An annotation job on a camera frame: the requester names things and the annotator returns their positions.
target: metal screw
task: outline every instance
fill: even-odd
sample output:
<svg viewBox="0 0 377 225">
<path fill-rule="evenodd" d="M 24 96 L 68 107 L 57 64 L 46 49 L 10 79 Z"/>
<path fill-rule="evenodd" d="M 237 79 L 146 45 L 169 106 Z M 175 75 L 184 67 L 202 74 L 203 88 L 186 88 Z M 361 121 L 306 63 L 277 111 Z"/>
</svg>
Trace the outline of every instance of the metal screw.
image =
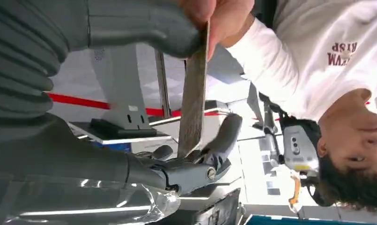
<svg viewBox="0 0 377 225">
<path fill-rule="evenodd" d="M 207 177 L 211 180 L 214 180 L 216 178 L 216 170 L 213 167 L 210 167 L 207 170 Z"/>
</svg>

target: white long-sleeve shirt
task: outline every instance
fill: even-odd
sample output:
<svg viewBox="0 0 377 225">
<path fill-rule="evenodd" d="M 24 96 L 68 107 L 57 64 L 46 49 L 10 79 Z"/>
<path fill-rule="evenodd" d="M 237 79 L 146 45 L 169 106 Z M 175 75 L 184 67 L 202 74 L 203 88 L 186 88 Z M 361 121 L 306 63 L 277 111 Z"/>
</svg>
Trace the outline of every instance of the white long-sleeve shirt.
<svg viewBox="0 0 377 225">
<path fill-rule="evenodd" d="M 278 0 L 273 30 L 255 20 L 228 51 L 283 110 L 318 121 L 352 90 L 377 97 L 377 0 Z"/>
</svg>

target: metal stand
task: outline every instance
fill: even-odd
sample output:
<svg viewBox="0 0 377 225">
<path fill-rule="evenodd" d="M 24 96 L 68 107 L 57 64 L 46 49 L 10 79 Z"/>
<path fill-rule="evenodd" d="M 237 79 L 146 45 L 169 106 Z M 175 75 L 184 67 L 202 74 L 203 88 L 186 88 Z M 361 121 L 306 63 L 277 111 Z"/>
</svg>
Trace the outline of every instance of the metal stand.
<svg viewBox="0 0 377 225">
<path fill-rule="evenodd" d="M 70 126 L 103 144 L 171 138 L 149 125 L 137 68 L 136 45 L 94 50 L 92 65 L 111 109 L 100 120 L 72 122 Z"/>
<path fill-rule="evenodd" d="M 162 52 L 155 50 L 155 62 L 158 75 L 159 95 L 161 98 L 163 118 L 169 119 L 172 117 L 172 115 L 169 104 L 168 84 L 166 81 L 165 59 Z"/>
</svg>

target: metal pole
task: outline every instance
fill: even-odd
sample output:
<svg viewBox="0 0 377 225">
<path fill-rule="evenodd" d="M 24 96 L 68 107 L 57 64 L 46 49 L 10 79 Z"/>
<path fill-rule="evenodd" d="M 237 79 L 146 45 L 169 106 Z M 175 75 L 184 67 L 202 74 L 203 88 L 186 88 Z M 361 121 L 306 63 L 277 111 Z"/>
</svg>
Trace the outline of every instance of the metal pole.
<svg viewBox="0 0 377 225">
<path fill-rule="evenodd" d="M 155 50 L 156 71 L 158 76 L 159 95 L 161 97 L 161 104 L 163 109 L 163 118 L 169 119 L 172 117 L 169 104 L 168 85 L 166 82 L 165 59 L 163 53 Z"/>
</svg>

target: dark curly hair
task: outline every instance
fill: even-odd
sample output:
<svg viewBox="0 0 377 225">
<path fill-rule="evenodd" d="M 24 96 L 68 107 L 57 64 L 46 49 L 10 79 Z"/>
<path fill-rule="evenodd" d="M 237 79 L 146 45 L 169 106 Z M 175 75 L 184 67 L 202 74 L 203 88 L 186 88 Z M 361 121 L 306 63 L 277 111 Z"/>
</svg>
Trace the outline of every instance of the dark curly hair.
<svg viewBox="0 0 377 225">
<path fill-rule="evenodd" d="M 360 210 L 377 211 L 377 175 L 350 169 L 342 173 L 328 155 L 319 158 L 319 191 L 330 202 Z"/>
</svg>

